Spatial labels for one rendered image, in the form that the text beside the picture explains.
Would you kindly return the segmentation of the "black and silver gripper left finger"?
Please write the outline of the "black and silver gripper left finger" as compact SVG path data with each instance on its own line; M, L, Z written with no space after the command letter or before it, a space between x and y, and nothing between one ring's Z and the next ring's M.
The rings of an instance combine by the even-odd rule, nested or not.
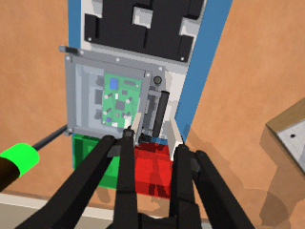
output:
M134 146L142 113L122 138L104 135L50 200L14 229L74 229L112 159L120 156L112 229L138 229Z

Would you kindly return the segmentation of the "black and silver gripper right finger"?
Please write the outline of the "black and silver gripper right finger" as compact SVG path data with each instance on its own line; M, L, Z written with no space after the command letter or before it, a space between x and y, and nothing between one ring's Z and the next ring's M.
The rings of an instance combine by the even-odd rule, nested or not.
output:
M173 161L169 217L176 229L202 229L193 182L213 229L255 229L208 155L185 145L175 119L166 134Z

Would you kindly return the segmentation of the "red open-top bin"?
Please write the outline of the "red open-top bin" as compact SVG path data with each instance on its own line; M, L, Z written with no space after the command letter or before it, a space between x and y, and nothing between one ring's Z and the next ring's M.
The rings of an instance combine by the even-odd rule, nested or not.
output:
M135 192L170 199L172 164L169 146L145 143L134 146Z

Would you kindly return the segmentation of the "green bin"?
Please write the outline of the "green bin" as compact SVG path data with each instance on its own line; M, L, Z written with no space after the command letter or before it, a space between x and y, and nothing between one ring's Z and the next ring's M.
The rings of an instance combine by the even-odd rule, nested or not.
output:
M82 160L88 155L88 153L93 149L93 147L99 142L100 139L101 138L87 136L87 135L79 135L79 134L75 134L72 137L74 170L82 162ZM116 190L119 158L120 156L116 156L112 159L111 164L109 165L106 173L102 177L98 186Z

